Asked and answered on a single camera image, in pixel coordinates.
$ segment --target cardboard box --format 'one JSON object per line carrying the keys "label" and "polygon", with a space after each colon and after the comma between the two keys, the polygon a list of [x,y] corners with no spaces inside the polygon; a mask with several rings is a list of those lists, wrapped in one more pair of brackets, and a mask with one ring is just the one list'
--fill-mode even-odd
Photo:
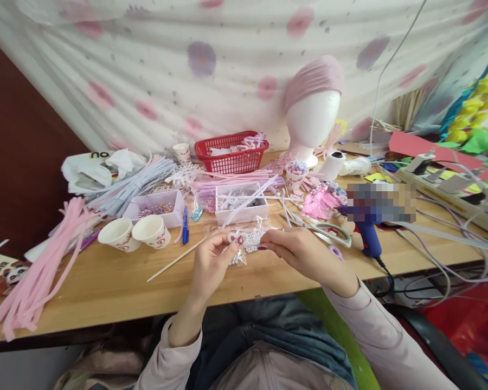
{"label": "cardboard box", "polygon": [[[233,210],[219,210],[218,195],[229,195],[231,191],[243,189],[250,195],[260,188],[258,183],[248,184],[232,184],[227,186],[215,187],[215,216],[217,217],[217,223],[219,226],[224,224],[224,221],[233,212]],[[242,223],[242,222],[255,222],[257,216],[267,219],[267,213],[269,212],[269,205],[265,199],[258,199],[259,206],[244,207],[240,210],[228,225]]]}
{"label": "cardboard box", "polygon": [[174,210],[167,214],[161,214],[164,225],[168,229],[181,226],[183,224],[184,199],[179,190],[158,192],[150,195],[135,197],[130,201],[129,206],[126,208],[126,211],[123,214],[123,217],[130,218],[132,223],[135,225],[141,220],[141,218],[138,219],[137,217],[139,216],[139,211],[141,210],[143,204],[147,205],[148,207],[152,207],[162,204],[166,205],[168,203],[174,205]]}

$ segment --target white mannequin head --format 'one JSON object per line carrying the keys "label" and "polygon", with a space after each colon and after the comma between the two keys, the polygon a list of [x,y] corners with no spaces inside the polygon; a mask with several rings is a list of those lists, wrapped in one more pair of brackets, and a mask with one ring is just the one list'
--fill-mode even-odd
{"label": "white mannequin head", "polygon": [[297,153],[297,160],[308,167],[316,166],[313,150],[327,139],[335,123],[343,85],[339,62],[324,56],[302,68],[287,87],[288,151]]}

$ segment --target hand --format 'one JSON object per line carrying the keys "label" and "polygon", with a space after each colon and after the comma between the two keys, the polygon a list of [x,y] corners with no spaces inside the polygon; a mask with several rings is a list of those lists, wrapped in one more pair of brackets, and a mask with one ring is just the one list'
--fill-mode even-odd
{"label": "hand", "polygon": [[356,274],[304,227],[268,230],[260,243],[305,277],[329,287],[342,297],[351,297],[358,291]]}
{"label": "hand", "polygon": [[228,233],[227,230],[213,232],[195,250],[194,274],[189,298],[197,303],[208,303],[222,283],[232,259],[239,252],[240,245],[237,240],[229,244]]}

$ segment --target blue jeans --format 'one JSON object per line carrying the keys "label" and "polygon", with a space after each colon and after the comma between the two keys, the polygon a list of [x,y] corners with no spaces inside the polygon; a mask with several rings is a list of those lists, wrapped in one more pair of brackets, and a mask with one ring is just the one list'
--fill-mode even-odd
{"label": "blue jeans", "polygon": [[201,352],[187,390],[208,390],[255,341],[265,341],[327,367],[357,389],[344,349],[294,294],[209,307]]}

